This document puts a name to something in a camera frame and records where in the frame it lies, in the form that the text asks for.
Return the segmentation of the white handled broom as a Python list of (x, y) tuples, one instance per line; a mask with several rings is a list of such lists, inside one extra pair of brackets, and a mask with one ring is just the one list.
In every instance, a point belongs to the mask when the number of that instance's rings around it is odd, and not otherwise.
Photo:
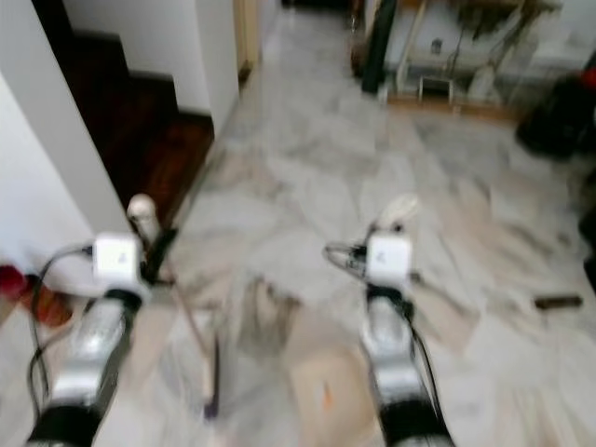
[[(132, 229), (144, 243), (145, 251), (148, 250), (149, 244), (152, 243), (158, 231), (166, 229), (158, 220), (153, 198), (144, 193), (138, 193), (131, 198), (125, 213), (131, 222)], [(197, 306), (183, 298), (182, 290), (176, 285), (173, 265), (168, 260), (168, 256), (163, 264), (161, 279), (163, 284), (148, 285), (154, 290), (165, 290), (175, 306), (178, 306), (179, 310), (183, 312), (184, 323), (186, 323), (191, 339), (195, 341), (203, 359), (203, 416), (208, 421), (216, 420), (220, 417), (222, 406), (222, 353), (217, 328), (214, 327), (214, 316), (216, 316), (217, 309), (209, 305)]]

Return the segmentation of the cream long handled dustpan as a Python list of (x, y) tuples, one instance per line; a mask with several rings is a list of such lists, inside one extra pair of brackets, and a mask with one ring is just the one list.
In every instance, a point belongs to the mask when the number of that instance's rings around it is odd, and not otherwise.
[[(410, 225), (418, 208), (417, 196), (397, 196), (367, 226), (363, 239), (348, 243), (366, 244), (374, 234), (402, 235), (413, 242)], [(350, 277), (362, 285), (360, 314), (353, 317), (352, 324), (346, 324), (324, 309), (301, 312), (285, 355), (289, 385), (304, 438), (310, 444), (358, 447), (378, 435), (387, 447), (378, 421), (369, 358), (360, 340), (363, 324), (371, 314), (367, 298), (370, 282), (365, 277)], [(410, 284), (412, 273), (409, 285), (399, 290), (405, 301), (413, 304), (408, 295)]]

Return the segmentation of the dark flat floor item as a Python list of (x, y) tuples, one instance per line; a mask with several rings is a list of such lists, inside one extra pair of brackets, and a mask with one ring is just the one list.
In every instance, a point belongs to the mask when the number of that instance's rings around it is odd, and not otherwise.
[(537, 295), (533, 300), (537, 310), (578, 309), (583, 299), (577, 294)]

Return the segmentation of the dark wooden staircase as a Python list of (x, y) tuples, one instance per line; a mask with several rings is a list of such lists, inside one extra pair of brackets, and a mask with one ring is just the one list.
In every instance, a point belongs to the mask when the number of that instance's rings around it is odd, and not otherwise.
[(33, 6), (116, 195), (151, 197), (173, 225), (211, 148), (211, 118), (179, 110), (165, 76), (131, 71), (114, 35), (74, 31), (62, 0)]

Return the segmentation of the brown shoe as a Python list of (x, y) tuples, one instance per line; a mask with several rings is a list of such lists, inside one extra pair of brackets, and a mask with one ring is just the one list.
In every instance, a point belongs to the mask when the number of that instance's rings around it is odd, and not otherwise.
[(73, 316), (71, 302), (52, 289), (43, 287), (36, 294), (30, 292), (27, 304), (33, 312), (34, 319), (48, 328), (59, 328)]

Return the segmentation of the red shoe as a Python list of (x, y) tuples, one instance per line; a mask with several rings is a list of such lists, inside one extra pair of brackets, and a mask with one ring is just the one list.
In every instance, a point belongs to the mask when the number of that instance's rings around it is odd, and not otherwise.
[(11, 264), (1, 264), (0, 267), (0, 295), (8, 301), (18, 301), (27, 289), (27, 279), (24, 272)]

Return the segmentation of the black upright pole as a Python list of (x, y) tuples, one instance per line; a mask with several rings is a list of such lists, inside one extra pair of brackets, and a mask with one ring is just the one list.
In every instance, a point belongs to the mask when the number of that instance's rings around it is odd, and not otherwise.
[(385, 78), (385, 59), (390, 43), (393, 21), (399, 11), (400, 0), (378, 0), (369, 37), (369, 50), (363, 61), (361, 90), (369, 95), (379, 92)]

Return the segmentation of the glass display cabinet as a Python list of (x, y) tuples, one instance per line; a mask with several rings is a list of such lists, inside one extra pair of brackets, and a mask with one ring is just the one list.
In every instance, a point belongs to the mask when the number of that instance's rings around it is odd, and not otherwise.
[(369, 0), (391, 106), (516, 120), (596, 54), (596, 0)]

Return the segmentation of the black bag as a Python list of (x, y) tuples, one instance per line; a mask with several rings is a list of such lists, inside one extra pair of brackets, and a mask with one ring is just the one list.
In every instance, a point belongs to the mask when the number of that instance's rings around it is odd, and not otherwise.
[(553, 160), (596, 153), (596, 68), (562, 78), (515, 136), (529, 153)]

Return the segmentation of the wooden door frame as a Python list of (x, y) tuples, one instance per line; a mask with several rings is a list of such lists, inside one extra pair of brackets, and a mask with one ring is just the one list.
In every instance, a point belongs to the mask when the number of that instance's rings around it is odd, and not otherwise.
[(257, 0), (233, 0), (236, 36), (237, 81), (243, 87), (261, 57)]

